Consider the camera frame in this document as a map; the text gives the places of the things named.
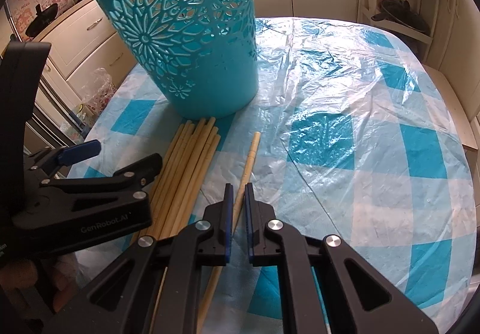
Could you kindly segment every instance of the bundle of chopsticks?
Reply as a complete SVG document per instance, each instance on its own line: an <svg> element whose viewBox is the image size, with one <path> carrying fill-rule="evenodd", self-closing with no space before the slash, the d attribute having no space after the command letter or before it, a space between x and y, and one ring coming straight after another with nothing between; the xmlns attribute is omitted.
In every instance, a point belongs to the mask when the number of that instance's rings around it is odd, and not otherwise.
<svg viewBox="0 0 480 334"><path fill-rule="evenodd" d="M196 126L189 120L178 127L166 151L162 171L150 191L152 225L134 235L132 243L144 235L151 235L155 239L177 235L188 224L208 167L220 142L218 128L214 124L215 118L212 117L208 122L201 119ZM250 180L259 142L260 132L255 132L233 206L232 232L237 226L245 185ZM210 275L199 306L197 333L202 330L221 272L222 267L215 267Z"/></svg>
<svg viewBox="0 0 480 334"><path fill-rule="evenodd" d="M190 218L206 172L220 141L215 118L190 120L178 127L163 167L150 190L152 225L132 238L151 235L168 238L182 230Z"/></svg>

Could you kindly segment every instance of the shelf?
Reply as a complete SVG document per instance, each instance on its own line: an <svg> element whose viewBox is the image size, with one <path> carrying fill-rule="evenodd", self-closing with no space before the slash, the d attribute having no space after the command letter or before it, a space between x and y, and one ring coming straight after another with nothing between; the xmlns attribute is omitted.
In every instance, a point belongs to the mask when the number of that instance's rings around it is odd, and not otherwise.
<svg viewBox="0 0 480 334"><path fill-rule="evenodd" d="M432 38L427 35L424 35L423 33L420 33L419 31L416 31L412 28L409 28L408 26L395 23L389 20L373 21L370 18L368 10L366 8L362 8L362 12L369 19L371 26L375 26L376 28L392 30L394 32L401 33L402 35L410 36L411 38L421 41L422 43L425 43L427 45L431 44Z"/></svg>

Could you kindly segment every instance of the table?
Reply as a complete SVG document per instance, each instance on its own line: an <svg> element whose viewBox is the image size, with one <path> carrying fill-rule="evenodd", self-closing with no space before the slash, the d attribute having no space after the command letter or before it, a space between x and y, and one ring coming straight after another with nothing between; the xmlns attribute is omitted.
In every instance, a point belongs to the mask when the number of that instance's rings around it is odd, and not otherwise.
<svg viewBox="0 0 480 334"><path fill-rule="evenodd" d="M342 21L256 20L260 89L217 121L222 140L191 220L237 188L254 131L258 200L302 233L342 236L445 332L460 313L476 236L473 188L442 98L398 38ZM109 176L165 153L182 118L136 66L88 136L99 156L69 177ZM128 238L77 254L94 275ZM203 333L281 333L277 271L248 264L244 219Z"/></svg>

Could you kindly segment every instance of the teal plastic basket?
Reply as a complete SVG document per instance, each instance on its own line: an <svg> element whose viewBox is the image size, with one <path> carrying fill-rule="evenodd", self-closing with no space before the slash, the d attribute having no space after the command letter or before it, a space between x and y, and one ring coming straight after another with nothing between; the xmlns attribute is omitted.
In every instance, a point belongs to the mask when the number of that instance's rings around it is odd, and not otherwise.
<svg viewBox="0 0 480 334"><path fill-rule="evenodd" d="M255 96L253 0L97 0L180 115L223 117Z"/></svg>

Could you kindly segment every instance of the black pan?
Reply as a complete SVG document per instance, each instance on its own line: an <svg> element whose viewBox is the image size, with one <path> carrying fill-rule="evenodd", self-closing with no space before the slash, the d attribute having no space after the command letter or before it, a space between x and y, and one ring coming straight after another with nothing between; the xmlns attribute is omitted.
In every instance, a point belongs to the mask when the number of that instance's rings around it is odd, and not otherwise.
<svg viewBox="0 0 480 334"><path fill-rule="evenodd" d="M44 30L53 20L55 20L59 10L58 7L58 4L53 4L42 11L40 4L35 6L35 9L37 10L37 16L28 26L27 30L25 31L25 35L30 38L38 36L42 30Z"/></svg>
<svg viewBox="0 0 480 334"><path fill-rule="evenodd" d="M390 20L408 26L425 35L430 33L430 27L426 21L410 10L408 1L383 0L380 5L382 12L372 16L371 19L373 21Z"/></svg>

